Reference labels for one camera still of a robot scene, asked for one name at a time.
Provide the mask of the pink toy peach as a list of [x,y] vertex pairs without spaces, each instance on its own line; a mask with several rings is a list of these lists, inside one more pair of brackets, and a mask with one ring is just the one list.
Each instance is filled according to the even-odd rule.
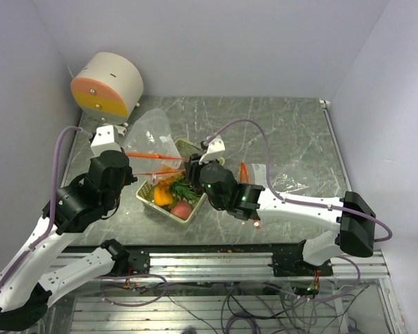
[[185,221],[191,215],[192,210],[192,206],[188,202],[182,200],[178,201],[177,204],[171,209],[171,214]]

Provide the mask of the clear zip bag orange zipper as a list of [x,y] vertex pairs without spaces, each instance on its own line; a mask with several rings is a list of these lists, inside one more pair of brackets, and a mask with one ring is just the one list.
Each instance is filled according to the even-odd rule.
[[135,176],[156,185],[183,171],[183,158],[171,136],[169,119],[162,109],[152,109],[128,131],[123,150]]

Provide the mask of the orange toy bell pepper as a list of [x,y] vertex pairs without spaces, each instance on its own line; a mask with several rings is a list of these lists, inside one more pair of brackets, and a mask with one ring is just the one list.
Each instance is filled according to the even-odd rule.
[[170,206],[174,202],[174,197],[170,188],[157,185],[153,192],[153,202],[158,207]]

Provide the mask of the orange toy pineapple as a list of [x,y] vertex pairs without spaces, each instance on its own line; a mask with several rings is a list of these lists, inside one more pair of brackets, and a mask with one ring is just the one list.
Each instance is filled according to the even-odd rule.
[[164,166],[159,172],[153,175],[153,180],[157,186],[170,188],[172,184],[181,180],[184,176],[185,169]]

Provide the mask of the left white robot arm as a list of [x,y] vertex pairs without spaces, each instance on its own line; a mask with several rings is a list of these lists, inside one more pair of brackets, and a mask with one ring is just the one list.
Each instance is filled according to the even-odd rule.
[[121,276],[129,252],[115,239],[61,269],[53,261],[88,227],[115,212],[125,186],[137,181],[124,152],[107,150],[88,171],[54,192],[30,237],[0,272],[0,331],[34,326],[62,296],[99,276]]

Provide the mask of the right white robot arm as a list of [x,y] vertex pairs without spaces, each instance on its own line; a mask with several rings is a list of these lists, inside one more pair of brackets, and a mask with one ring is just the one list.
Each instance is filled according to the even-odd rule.
[[343,254],[373,256],[376,216],[358,193],[347,191],[341,198],[280,194],[239,182],[218,160],[201,162],[200,158],[193,154],[185,162],[185,176],[213,209],[241,221],[284,218],[324,229],[313,239],[274,246],[270,266],[276,277],[311,276]]

